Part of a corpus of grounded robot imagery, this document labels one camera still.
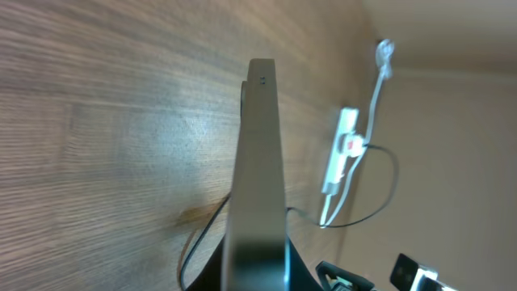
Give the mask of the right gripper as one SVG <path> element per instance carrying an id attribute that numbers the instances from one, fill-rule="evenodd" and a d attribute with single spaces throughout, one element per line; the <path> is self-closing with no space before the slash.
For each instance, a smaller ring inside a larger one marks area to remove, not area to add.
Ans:
<path id="1" fill-rule="evenodd" d="M 373 291 L 375 289 L 371 281 L 326 261 L 316 266 L 316 272 L 324 291 Z"/>

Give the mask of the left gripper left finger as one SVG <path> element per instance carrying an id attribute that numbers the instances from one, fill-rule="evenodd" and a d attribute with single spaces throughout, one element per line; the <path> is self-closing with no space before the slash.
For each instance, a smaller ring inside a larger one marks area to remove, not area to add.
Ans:
<path id="1" fill-rule="evenodd" d="M 221 290 L 221 267 L 224 241 L 225 238 L 222 238 L 201 273 L 194 279 L 194 281 L 188 286 L 183 286 L 184 291 Z"/>

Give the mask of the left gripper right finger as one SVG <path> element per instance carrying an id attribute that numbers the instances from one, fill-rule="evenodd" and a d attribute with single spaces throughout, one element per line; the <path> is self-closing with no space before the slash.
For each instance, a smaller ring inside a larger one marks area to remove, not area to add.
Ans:
<path id="1" fill-rule="evenodd" d="M 290 238 L 286 242 L 286 270 L 289 291 L 322 291 Z"/>

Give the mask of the Galaxy S25 smartphone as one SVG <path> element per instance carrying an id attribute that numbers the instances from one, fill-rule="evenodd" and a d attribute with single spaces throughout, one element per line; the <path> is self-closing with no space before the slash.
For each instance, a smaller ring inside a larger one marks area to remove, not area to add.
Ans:
<path id="1" fill-rule="evenodd" d="M 221 288 L 285 290 L 286 197 L 274 60 L 250 61 L 242 95 Z"/>

